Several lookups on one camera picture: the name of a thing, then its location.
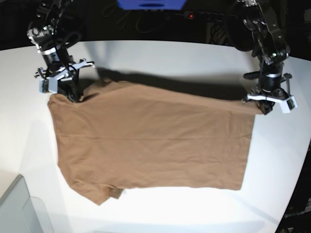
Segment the translucent plastic bin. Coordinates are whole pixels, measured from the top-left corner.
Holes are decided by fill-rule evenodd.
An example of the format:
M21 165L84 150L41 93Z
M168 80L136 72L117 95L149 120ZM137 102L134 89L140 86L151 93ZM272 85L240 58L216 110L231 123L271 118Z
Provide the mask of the translucent plastic bin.
M23 176L18 175L0 199L2 233L55 232L44 202L29 194Z

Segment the blue box at top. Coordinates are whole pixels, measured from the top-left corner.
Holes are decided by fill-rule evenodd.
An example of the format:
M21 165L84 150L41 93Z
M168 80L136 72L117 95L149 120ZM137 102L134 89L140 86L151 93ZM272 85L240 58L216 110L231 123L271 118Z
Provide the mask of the blue box at top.
M123 10L180 10L186 0L117 0Z

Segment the black power strip red light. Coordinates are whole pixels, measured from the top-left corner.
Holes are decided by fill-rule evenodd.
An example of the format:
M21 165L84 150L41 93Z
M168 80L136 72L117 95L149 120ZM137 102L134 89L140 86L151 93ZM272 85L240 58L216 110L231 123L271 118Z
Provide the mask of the black power strip red light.
M222 22L225 19L225 14L215 12L185 11L183 16L189 20L206 22Z

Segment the brown t-shirt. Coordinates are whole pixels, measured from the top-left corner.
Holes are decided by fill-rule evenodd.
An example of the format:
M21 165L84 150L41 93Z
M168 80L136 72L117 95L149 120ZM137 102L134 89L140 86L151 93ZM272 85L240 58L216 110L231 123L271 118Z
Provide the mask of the brown t-shirt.
M253 102L113 81L79 103L54 94L48 108L65 181L97 205L133 188L239 190L259 114Z

